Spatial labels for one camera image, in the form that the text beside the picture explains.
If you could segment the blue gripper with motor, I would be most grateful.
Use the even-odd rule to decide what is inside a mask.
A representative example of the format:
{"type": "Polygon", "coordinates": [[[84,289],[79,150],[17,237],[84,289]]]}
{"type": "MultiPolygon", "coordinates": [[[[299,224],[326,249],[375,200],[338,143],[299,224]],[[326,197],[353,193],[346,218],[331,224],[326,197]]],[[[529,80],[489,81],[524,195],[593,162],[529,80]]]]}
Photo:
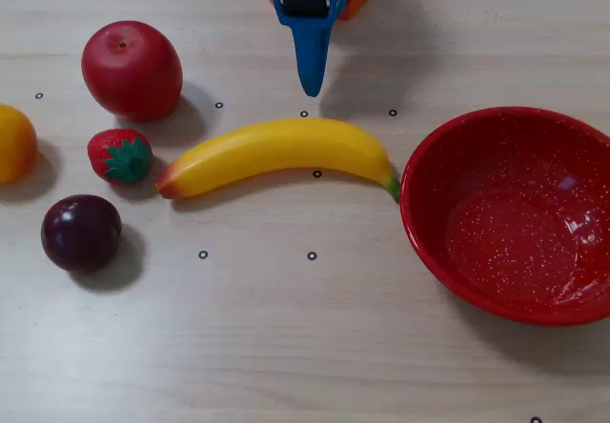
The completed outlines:
{"type": "MultiPolygon", "coordinates": [[[[274,0],[282,24],[292,25],[297,19],[312,20],[314,25],[332,25],[344,11],[347,0],[274,0]]],[[[332,28],[292,28],[295,57],[301,87],[310,97],[320,93],[332,28]]]]}

